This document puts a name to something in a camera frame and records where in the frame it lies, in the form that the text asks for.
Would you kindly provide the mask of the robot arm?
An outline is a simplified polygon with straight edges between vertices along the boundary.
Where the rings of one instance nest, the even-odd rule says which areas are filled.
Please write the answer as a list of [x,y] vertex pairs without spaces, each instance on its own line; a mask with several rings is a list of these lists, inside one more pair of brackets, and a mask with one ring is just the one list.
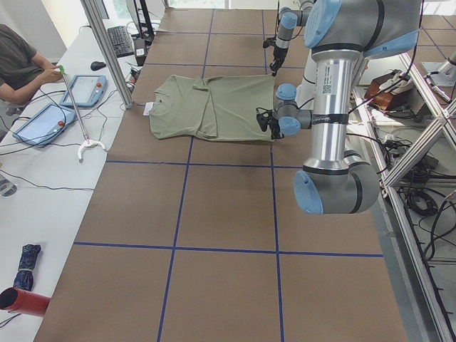
[[300,90],[289,83],[276,91],[274,107],[258,112],[257,122],[274,139],[312,132],[311,154],[294,178],[303,212],[353,214],[378,198],[373,167],[346,143],[348,103],[356,79],[370,59],[411,50],[418,41],[421,1],[302,1],[301,8],[277,14],[271,71],[282,66],[294,29],[305,29],[304,43],[316,64],[312,109],[298,102]]
[[266,38],[263,42],[263,48],[273,47],[273,61],[269,68],[271,75],[275,77],[279,69],[283,66],[289,51],[291,41],[298,36],[294,34],[296,27],[305,27],[310,12],[316,1],[300,1],[299,10],[293,10],[289,7],[280,7],[276,15],[276,32],[273,37]]

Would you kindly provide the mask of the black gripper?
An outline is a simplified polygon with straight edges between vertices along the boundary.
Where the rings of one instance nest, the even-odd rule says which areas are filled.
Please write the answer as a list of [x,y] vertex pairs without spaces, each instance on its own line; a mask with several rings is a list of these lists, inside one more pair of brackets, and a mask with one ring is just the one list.
[[272,117],[269,119],[269,127],[271,129],[271,139],[272,140],[276,140],[277,138],[278,139],[284,138],[284,134],[281,133],[279,121],[276,118]]
[[279,69],[282,67],[287,53],[288,53],[288,48],[280,48],[278,46],[274,47],[274,52],[273,52],[274,60],[269,65],[271,74],[273,76],[276,76]]

